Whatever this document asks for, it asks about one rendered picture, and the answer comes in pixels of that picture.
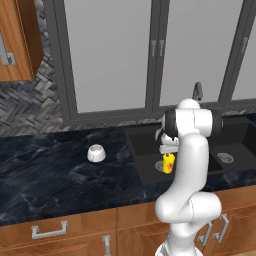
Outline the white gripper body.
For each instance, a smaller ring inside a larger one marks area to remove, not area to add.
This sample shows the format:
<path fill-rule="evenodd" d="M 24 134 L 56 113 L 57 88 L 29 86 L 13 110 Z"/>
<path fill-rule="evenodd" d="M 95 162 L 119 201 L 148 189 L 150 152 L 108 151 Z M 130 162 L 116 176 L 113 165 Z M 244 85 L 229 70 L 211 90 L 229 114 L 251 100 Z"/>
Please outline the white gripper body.
<path fill-rule="evenodd" d="M 177 141 L 170 143 L 162 143 L 159 147 L 159 152 L 161 154 L 173 154 L 177 153 L 179 149 L 179 143 Z"/>

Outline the black double basin sink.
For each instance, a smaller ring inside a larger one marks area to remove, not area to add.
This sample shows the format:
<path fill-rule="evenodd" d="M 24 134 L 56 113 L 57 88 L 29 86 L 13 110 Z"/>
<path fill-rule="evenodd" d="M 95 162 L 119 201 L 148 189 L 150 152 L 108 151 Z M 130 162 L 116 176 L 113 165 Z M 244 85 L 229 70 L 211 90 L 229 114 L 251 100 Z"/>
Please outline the black double basin sink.
<path fill-rule="evenodd" d="M 143 184 L 171 181 L 171 174 L 161 171 L 162 155 L 155 141 L 158 124 L 126 128 L 125 135 Z M 208 174 L 222 174 L 256 168 L 256 125 L 247 117 L 231 117 L 217 139 L 210 138 Z"/>

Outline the white mug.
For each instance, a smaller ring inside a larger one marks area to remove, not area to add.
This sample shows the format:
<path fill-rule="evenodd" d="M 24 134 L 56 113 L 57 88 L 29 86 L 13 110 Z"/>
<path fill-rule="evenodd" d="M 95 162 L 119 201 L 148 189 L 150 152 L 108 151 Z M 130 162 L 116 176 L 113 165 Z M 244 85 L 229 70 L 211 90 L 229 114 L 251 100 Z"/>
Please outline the white mug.
<path fill-rule="evenodd" d="M 94 144 L 89 147 L 87 158 L 90 162 L 102 162 L 106 158 L 106 153 L 102 145 Z"/>

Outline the wooden panel below sink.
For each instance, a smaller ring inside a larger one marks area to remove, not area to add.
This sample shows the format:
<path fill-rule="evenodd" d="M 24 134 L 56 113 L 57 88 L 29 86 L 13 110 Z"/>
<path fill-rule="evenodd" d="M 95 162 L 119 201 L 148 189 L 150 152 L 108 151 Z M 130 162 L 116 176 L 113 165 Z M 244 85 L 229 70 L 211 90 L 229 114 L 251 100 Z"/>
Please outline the wooden panel below sink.
<path fill-rule="evenodd" d="M 256 185 L 217 191 L 222 203 L 222 212 L 236 212 L 241 209 L 256 210 Z M 142 203 L 117 208 L 117 228 L 133 228 L 159 223 L 155 214 L 155 203 Z"/>

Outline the yellow bottle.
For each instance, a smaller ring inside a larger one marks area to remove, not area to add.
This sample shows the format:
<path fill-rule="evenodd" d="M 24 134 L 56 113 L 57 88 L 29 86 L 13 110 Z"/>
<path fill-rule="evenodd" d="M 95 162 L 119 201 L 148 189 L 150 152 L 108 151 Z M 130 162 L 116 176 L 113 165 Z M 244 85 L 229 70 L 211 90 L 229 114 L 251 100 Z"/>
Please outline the yellow bottle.
<path fill-rule="evenodd" d="M 171 153 L 167 153 L 163 155 L 163 163 L 162 170 L 166 174 L 170 174 L 172 172 L 173 166 L 175 162 L 175 156 Z"/>

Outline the dark grey tap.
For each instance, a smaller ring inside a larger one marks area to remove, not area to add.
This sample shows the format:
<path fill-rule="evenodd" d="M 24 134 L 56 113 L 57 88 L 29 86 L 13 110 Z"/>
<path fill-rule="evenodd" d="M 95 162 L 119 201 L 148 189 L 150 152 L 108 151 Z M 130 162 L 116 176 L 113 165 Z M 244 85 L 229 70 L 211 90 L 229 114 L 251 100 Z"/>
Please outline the dark grey tap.
<path fill-rule="evenodd" d="M 202 84 L 197 82 L 194 86 L 192 98 L 197 101 L 201 101 L 203 98 Z"/>

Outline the wooden base cupboard door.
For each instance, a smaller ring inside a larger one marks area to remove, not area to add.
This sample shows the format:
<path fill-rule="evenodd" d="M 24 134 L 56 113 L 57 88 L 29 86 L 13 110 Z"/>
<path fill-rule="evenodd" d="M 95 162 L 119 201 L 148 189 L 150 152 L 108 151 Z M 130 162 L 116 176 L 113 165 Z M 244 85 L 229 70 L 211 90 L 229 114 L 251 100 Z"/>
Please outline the wooden base cupboard door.
<path fill-rule="evenodd" d="M 224 213 L 229 220 L 228 228 L 221 243 L 213 237 L 221 231 L 223 221 L 213 222 L 211 234 L 203 249 L 204 256 L 234 256 L 256 250 L 256 210 L 241 209 L 236 212 Z"/>
<path fill-rule="evenodd" d="M 65 239 L 52 243 L 0 250 L 0 256 L 117 256 L 116 248 L 107 249 L 101 240 Z"/>
<path fill-rule="evenodd" d="M 168 235 L 168 224 L 154 223 L 117 231 L 118 256 L 155 256 Z"/>

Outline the grey framed window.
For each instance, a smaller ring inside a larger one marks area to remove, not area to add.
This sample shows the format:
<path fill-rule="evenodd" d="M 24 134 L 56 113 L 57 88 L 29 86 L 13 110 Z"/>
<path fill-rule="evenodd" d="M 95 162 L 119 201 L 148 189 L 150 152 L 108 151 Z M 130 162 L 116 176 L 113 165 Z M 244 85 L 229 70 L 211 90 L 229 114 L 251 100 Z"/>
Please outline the grey framed window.
<path fill-rule="evenodd" d="M 157 119 L 202 84 L 204 108 L 256 107 L 256 0 L 43 0 L 63 122 Z"/>

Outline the wooden drawer front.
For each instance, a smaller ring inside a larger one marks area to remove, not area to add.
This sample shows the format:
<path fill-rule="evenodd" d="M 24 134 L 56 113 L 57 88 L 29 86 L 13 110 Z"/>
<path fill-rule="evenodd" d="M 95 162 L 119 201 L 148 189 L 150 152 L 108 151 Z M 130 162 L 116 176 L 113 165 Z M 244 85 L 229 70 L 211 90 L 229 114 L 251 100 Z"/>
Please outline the wooden drawer front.
<path fill-rule="evenodd" d="M 13 224 L 0 227 L 0 245 L 2 247 L 17 246 L 20 244 L 35 243 L 113 231 L 116 228 L 115 209 L 99 210 L 88 213 L 80 213 L 63 217 L 37 220 L 21 224 Z M 68 222 L 66 235 L 52 238 L 33 240 L 31 238 L 31 227 L 38 225 L 42 232 L 60 228 L 60 222 Z"/>

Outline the wooden wall cupboard door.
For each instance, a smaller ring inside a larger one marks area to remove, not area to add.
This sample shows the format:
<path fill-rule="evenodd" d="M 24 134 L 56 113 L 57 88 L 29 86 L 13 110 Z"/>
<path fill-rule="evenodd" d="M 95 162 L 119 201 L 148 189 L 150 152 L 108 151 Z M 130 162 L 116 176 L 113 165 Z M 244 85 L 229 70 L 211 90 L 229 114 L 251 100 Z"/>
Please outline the wooden wall cupboard door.
<path fill-rule="evenodd" d="M 0 0 L 0 31 L 16 61 L 0 58 L 0 82 L 33 80 L 44 56 L 34 0 Z"/>

